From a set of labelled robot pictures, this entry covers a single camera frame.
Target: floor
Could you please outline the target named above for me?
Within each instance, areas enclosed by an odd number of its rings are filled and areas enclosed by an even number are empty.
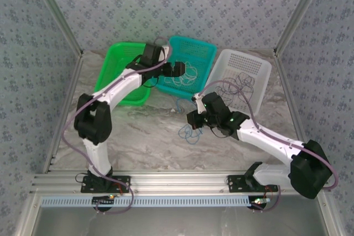
[[[284,90],[271,53],[252,55],[269,61],[272,72],[257,121],[271,130],[296,139]],[[71,116],[82,93],[92,93],[105,53],[85,51],[83,65],[70,106]],[[195,107],[176,97],[152,89],[142,107],[118,106],[112,113],[113,131],[108,139],[108,154],[115,170],[246,170],[255,161],[270,164],[277,159],[255,146],[232,138],[219,139],[204,129],[200,140],[190,145],[178,136],[186,124],[186,114]],[[69,142],[85,151],[82,140],[71,125],[65,133]],[[87,162],[63,142],[52,161],[51,169],[85,169]]]

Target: white basket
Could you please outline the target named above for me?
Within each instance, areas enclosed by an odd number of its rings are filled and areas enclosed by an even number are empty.
[[[225,49],[216,60],[206,84],[208,85],[216,80],[224,80],[225,78],[231,81],[232,79],[235,80],[236,77],[240,77],[237,78],[236,82],[232,81],[232,83],[240,87],[241,80],[243,83],[247,81],[247,86],[242,88],[251,104],[254,115],[256,115],[261,107],[271,70],[272,65],[263,59],[239,51]],[[208,88],[205,93],[215,91],[223,98],[231,111],[249,114],[248,106],[242,96],[225,93],[225,88],[228,93],[230,93],[230,88],[232,93],[236,92],[235,88],[225,86],[227,86],[226,83],[215,84]]]

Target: robotic arm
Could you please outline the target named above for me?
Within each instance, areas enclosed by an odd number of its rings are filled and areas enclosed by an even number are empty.
[[[205,125],[211,130],[217,128],[224,136],[253,144],[284,164],[266,165],[257,162],[252,165],[251,174],[246,173],[250,185],[288,186],[291,184],[301,195],[313,199],[332,175],[330,169],[317,158],[291,147],[296,145],[306,148],[328,162],[322,147],[317,142],[310,140],[304,144],[261,125],[256,127],[248,115],[231,112],[215,92],[205,96],[196,94],[193,100],[197,104],[197,110],[187,114],[188,123],[193,129]]]
[[[108,159],[107,139],[112,131],[111,112],[115,106],[150,78],[178,77],[184,74],[185,65],[182,62],[175,62],[174,67],[169,62],[162,64],[162,61],[166,61],[168,53],[168,46],[146,44],[143,55],[137,56],[105,88],[92,95],[84,93],[80,96],[77,109],[103,93],[100,98],[78,114],[74,121],[74,128],[78,131],[79,137],[83,139],[93,166],[103,175],[111,177],[113,172]],[[105,191],[109,187],[110,182],[100,177],[92,165],[88,169],[88,175],[98,186],[98,190]]]

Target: teal basket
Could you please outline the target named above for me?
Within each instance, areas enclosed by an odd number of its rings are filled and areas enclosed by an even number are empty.
[[[156,87],[162,92],[177,96],[179,98],[190,99],[194,94],[200,92],[208,78],[212,62],[216,55],[216,46],[204,41],[198,41],[182,36],[173,36],[170,39],[173,48],[172,55],[168,62],[172,65],[176,61],[189,63],[197,70],[197,78],[193,82],[173,82],[171,77],[161,77]]]

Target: patterned wallpaper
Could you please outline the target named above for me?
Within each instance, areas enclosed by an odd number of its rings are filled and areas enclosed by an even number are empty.
[[[183,35],[273,48],[299,0],[56,0],[83,49]]]
[[[307,136],[339,172],[334,196],[354,235],[354,0],[313,0],[282,60]]]
[[[43,169],[75,62],[42,0],[0,0],[0,235]]]

